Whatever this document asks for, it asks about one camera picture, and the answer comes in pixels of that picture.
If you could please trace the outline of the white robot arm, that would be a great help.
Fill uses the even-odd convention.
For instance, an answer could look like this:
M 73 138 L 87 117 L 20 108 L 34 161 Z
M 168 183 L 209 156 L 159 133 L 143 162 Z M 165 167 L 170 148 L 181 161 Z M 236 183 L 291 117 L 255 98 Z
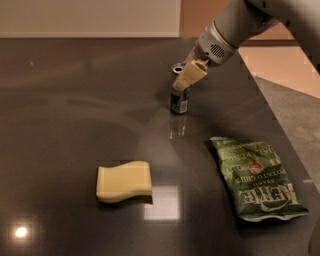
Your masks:
M 281 23 L 315 68 L 320 66 L 320 0 L 230 0 L 208 24 L 172 88 L 182 92 L 228 61 L 245 42 Z

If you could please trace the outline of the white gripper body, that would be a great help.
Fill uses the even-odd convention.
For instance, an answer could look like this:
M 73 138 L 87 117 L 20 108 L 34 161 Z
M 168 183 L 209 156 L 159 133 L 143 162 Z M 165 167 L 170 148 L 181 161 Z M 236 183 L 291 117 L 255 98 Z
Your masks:
M 238 50 L 239 44 L 213 20 L 199 35 L 195 44 L 195 56 L 212 65 L 222 65 Z

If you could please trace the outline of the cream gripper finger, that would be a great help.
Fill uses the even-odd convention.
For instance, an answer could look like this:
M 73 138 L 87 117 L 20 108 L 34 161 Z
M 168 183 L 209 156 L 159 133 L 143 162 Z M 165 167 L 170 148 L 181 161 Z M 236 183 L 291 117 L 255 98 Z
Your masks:
M 208 65 L 204 61 L 191 60 L 186 63 L 182 72 L 173 83 L 177 91 L 184 91 L 207 75 Z
M 195 53 L 195 49 L 192 49 L 189 54 L 187 55 L 187 57 L 185 58 L 184 61 L 178 63 L 178 67 L 183 69 L 184 66 L 188 63 L 188 62 L 191 62 L 193 60 L 196 60 L 197 59 L 197 55 Z

